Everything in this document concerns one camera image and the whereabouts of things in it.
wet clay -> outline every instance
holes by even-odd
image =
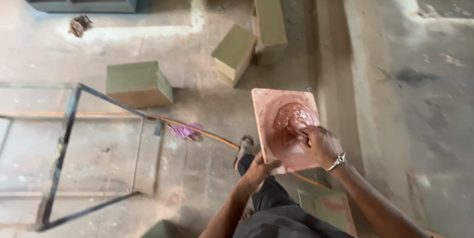
[[[319,125],[310,103],[304,95],[283,94],[269,100],[262,111],[264,146],[283,162],[288,172],[318,166],[305,155],[294,131]]]

clay slurry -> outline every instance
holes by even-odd
[[[267,128],[270,132],[265,135],[267,144],[274,156],[281,159],[288,169],[296,170],[300,161],[306,158],[296,131],[309,125],[317,125],[317,117],[311,109],[297,100],[277,106],[279,108],[269,110],[273,113],[266,115],[266,122],[272,124],[271,128]]]
[[[283,146],[297,142],[297,131],[312,124],[314,113],[300,103],[288,103],[276,113],[273,128],[282,137]]]

bangle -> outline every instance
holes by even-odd
[[[328,169],[328,172],[335,169],[339,164],[343,163],[344,161],[346,161],[346,152],[342,152],[342,154],[336,158],[336,161],[331,166],[331,168]]]

black metal frame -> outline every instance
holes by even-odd
[[[71,136],[71,131],[73,129],[73,124],[77,112],[77,107],[79,104],[80,100],[80,95],[82,91],[85,91],[91,95],[94,95],[98,98],[101,98],[107,102],[110,102],[120,108],[123,108],[127,110],[128,112],[135,114],[137,116],[140,116],[142,118],[141,126],[140,126],[140,134],[138,138],[138,147],[137,147],[137,155],[135,159],[135,165],[137,165],[137,160],[138,160],[138,154],[139,154],[139,148],[140,148],[140,138],[141,138],[141,133],[143,131],[143,120],[156,120],[154,118],[148,117],[145,114],[142,114],[138,110],[131,109],[127,106],[125,106],[122,103],[119,103],[112,98],[98,92],[97,90],[94,90],[84,84],[71,84],[71,83],[66,83],[66,84],[55,84],[55,83],[45,83],[45,84],[28,84],[28,83],[6,83],[6,82],[0,82],[0,88],[1,87],[7,87],[7,88],[59,88],[59,89],[64,89],[64,88],[71,88],[72,93],[69,97],[68,100],[68,105],[66,106],[66,110],[64,112],[64,122],[62,123],[62,129],[60,132],[60,136],[58,138],[57,142],[57,147],[56,151],[54,153],[54,162],[50,170],[50,175],[49,179],[46,182],[46,185],[43,190],[43,196],[41,198],[41,202],[38,207],[38,212],[37,212],[37,217],[36,217],[36,222],[34,224],[0,224],[0,227],[21,227],[21,229],[27,229],[27,230],[32,230],[32,231],[45,231],[51,228],[54,228],[56,226],[59,226],[63,223],[69,222],[71,220],[77,219],[79,217],[85,216],[91,212],[97,211],[103,207],[109,206],[111,204],[117,203],[121,200],[124,200],[126,198],[139,195],[141,194],[138,191],[134,191],[134,184],[135,184],[135,176],[136,176],[136,169],[134,171],[133,177],[132,177],[132,187],[131,191],[128,194],[125,194],[123,196],[116,197],[114,199],[111,199],[110,201],[107,201],[103,204],[99,204],[96,206],[93,206],[91,208],[73,213],[71,215],[59,218],[53,222],[50,221],[51,217],[51,211],[53,208],[53,203],[55,200],[56,196],[56,191],[58,188],[59,184],[59,178],[61,176],[61,169],[62,165],[64,163],[64,158],[66,156],[66,150],[67,150],[67,145],[69,143],[69,137]]]

foot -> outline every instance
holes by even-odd
[[[245,154],[252,154],[252,147],[254,146],[254,139],[250,135],[246,135],[240,139],[239,150],[234,160],[234,169],[238,171],[237,164]]]
[[[244,212],[242,213],[242,216],[240,216],[239,224],[243,221],[246,221],[250,216],[254,214],[254,209],[253,208],[245,208]]]

